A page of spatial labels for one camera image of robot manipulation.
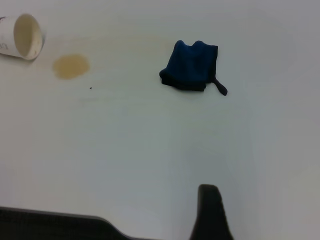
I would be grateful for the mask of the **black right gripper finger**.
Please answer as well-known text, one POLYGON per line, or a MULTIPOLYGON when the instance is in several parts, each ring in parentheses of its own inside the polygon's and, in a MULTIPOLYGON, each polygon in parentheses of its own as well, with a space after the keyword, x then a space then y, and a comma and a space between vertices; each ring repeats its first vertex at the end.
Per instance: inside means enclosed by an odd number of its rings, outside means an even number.
POLYGON ((197 216, 191 240, 233 240, 223 199, 215 185, 198 187, 197 216))

